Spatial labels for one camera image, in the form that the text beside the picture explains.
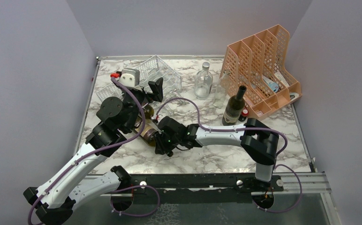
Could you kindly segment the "green wine bottle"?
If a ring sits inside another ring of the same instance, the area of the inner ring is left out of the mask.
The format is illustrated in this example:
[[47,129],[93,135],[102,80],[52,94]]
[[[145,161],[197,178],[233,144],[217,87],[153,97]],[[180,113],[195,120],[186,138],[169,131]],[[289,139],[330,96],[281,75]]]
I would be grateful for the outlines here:
[[143,106],[143,112],[146,120],[151,120],[154,115],[154,109],[150,104]]
[[230,126],[236,124],[241,111],[246,105],[246,102],[244,100],[244,94],[247,90],[247,87],[244,85],[241,85],[238,89],[238,92],[236,95],[230,97],[224,114],[222,118],[222,125],[223,126]]
[[137,118],[134,125],[134,131],[136,133],[141,131],[140,136],[144,139],[144,141],[151,147],[156,146],[154,133],[156,132],[156,129],[148,122],[145,122],[145,126],[142,129],[142,119]]

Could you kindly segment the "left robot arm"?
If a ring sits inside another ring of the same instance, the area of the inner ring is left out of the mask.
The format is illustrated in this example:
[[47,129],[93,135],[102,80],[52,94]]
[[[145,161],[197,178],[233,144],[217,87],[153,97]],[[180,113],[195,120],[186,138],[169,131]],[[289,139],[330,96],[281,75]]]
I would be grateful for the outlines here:
[[61,225],[89,200],[115,190],[122,193],[130,187],[131,177],[121,166],[114,166],[88,184],[81,181],[122,145],[131,142],[125,134],[134,130],[137,118],[142,119],[142,127],[146,125],[143,106],[163,100],[163,79],[150,81],[150,92],[145,92],[138,78],[128,74],[112,81],[123,90],[123,97],[106,98],[97,111],[100,122],[77,153],[46,183],[29,187],[23,193],[32,206],[30,212],[37,215],[42,225]]

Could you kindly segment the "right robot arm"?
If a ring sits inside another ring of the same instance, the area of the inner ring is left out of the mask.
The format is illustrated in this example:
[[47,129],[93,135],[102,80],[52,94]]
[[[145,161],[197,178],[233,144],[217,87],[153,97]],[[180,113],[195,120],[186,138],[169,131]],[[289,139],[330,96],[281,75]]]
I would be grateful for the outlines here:
[[272,183],[272,172],[276,163],[280,133],[270,129],[257,119],[247,119],[245,123],[231,126],[185,126],[166,116],[158,124],[153,134],[155,153],[173,154],[173,149],[182,146],[186,149],[221,145],[243,148],[256,163],[252,186],[264,191]]

